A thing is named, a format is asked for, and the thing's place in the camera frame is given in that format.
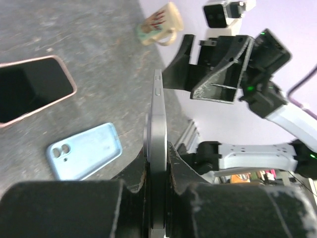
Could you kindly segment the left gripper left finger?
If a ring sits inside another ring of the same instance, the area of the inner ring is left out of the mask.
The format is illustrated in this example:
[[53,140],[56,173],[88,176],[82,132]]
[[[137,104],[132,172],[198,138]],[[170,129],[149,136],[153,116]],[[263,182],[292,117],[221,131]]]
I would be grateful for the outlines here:
[[148,164],[138,156],[110,180],[26,181],[0,200],[3,238],[148,238]]

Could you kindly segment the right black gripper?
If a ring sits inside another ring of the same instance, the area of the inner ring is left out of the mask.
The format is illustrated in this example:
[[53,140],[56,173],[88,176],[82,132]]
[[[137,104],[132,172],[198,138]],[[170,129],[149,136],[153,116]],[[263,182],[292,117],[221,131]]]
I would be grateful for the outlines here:
[[190,64],[195,35],[185,34],[162,72],[163,87],[191,91],[194,100],[233,103],[247,70],[255,39],[248,35],[200,40],[198,64]]

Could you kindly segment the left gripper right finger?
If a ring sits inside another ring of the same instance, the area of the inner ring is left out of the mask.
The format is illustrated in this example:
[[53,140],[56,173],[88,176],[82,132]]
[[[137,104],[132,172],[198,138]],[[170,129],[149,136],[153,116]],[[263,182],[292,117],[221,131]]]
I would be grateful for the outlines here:
[[317,216],[296,187],[211,184],[167,145],[171,238],[314,238]]

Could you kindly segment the light blue phone case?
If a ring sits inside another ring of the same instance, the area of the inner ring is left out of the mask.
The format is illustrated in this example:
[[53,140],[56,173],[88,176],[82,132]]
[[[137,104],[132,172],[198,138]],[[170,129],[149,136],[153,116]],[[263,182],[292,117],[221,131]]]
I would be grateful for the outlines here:
[[46,149],[47,162],[56,180],[85,180],[122,154],[110,122],[55,142]]

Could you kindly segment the pink edged black phone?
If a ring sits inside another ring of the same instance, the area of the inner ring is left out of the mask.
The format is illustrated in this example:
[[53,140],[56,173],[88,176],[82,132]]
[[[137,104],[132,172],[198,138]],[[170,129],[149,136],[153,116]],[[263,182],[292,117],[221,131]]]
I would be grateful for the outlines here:
[[150,164],[152,229],[161,230],[165,227],[167,122],[160,69],[154,71],[151,106],[144,127],[144,154]]

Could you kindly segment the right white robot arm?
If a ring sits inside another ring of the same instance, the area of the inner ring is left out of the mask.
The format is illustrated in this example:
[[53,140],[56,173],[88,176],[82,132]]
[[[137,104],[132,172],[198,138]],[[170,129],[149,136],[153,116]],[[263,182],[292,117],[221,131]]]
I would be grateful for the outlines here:
[[274,74],[291,59],[287,47],[263,30],[257,37],[219,36],[200,41],[198,62],[191,64],[194,35],[185,34],[178,48],[162,55],[167,89],[189,92],[195,101],[230,104],[237,97],[247,108],[213,108],[205,131],[221,132],[231,143],[203,141],[195,152],[181,143],[178,153],[198,174],[237,169],[292,171],[317,177],[317,119],[285,94]]

